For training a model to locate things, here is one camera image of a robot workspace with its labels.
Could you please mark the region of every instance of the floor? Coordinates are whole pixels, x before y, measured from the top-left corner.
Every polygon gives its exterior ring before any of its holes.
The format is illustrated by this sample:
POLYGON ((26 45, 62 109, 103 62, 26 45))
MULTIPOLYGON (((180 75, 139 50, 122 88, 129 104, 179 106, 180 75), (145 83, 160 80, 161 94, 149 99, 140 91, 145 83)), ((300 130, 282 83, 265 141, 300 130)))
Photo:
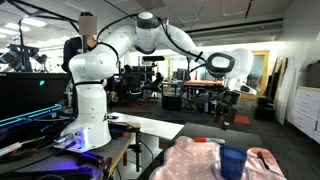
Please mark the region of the floor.
MULTIPOLYGON (((280 125, 275 121, 254 119, 252 105, 255 101, 240 100, 236 105, 238 115, 249 117, 251 124, 234 123, 230 130, 257 134, 265 147, 273 153, 284 175, 289 180, 318 180, 320 177, 320 145, 287 123, 280 125)), ((213 122, 213 116, 206 113, 184 113, 165 111, 158 102, 151 100, 142 106, 116 106, 110 111, 167 122, 185 124, 196 123, 220 127, 213 122)))

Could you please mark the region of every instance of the plastic cup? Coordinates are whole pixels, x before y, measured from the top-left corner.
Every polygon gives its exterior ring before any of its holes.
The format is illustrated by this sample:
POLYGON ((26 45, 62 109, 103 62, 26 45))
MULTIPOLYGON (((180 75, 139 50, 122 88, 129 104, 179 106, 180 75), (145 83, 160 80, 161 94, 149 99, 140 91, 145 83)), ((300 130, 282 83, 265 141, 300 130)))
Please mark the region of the plastic cup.
POLYGON ((229 145, 220 146, 221 175, 226 180, 240 180, 246 161, 247 153, 241 149, 229 145))

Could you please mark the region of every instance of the blue led light strip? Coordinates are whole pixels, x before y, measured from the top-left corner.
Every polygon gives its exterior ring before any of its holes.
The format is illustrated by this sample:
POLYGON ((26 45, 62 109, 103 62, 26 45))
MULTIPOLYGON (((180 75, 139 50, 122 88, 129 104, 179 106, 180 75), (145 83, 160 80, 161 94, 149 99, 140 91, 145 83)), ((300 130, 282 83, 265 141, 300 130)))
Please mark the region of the blue led light strip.
POLYGON ((0 127, 6 126, 8 124, 16 123, 16 122, 19 122, 22 120, 28 120, 28 118, 33 118, 33 117, 40 116, 40 115, 43 115, 46 113, 58 111, 61 108, 62 108, 62 106, 60 104, 56 104, 56 105, 48 107, 48 108, 44 108, 44 109, 29 112, 26 114, 21 114, 19 116, 14 116, 11 118, 3 119, 3 120, 0 120, 0 127))

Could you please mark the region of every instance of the ceiling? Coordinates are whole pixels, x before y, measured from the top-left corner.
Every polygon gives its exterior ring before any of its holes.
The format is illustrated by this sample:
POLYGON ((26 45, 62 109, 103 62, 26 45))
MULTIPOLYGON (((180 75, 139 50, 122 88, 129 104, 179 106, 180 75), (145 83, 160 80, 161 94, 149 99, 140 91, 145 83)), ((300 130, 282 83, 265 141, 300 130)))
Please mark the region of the ceiling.
MULTIPOLYGON (((124 17, 125 13, 149 11, 162 18, 168 17, 170 24, 185 30, 197 45, 206 46, 275 40, 282 30, 283 13, 293 0, 24 0, 24 2, 73 20, 78 20, 81 11, 90 11, 97 16, 98 30, 124 17)), ((35 12, 32 8, 23 5, 21 7, 30 13, 35 12)), ((25 15, 8 2, 4 2, 0 5, 0 28, 4 28, 7 23, 16 24, 25 15)), ((23 33, 27 45, 37 44, 41 48, 61 46, 64 38, 77 35, 68 22, 39 18, 38 20, 46 22, 47 25, 44 27, 25 25, 31 28, 31 31, 23 33)), ((108 31, 125 24, 134 25, 134 20, 121 21, 108 31)), ((12 40, 13 36, 16 35, 0 38, 0 49, 5 48, 6 44, 19 44, 19 40, 12 40)))

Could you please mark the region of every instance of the black table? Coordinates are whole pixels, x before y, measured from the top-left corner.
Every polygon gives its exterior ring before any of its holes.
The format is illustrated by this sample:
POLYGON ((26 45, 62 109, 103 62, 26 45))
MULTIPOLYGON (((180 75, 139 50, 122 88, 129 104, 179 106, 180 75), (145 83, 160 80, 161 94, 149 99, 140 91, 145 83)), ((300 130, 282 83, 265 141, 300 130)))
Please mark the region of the black table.
POLYGON ((164 164, 164 153, 168 148, 175 145, 175 140, 180 136, 194 137, 213 137, 221 138, 226 141, 226 145, 237 146, 240 149, 247 151, 251 147, 262 147, 264 145, 258 135, 237 132, 232 130, 221 130, 215 127, 197 125, 187 123, 181 131, 166 145, 166 148, 152 161, 152 163, 142 172, 138 180, 148 180, 151 173, 159 166, 164 164))

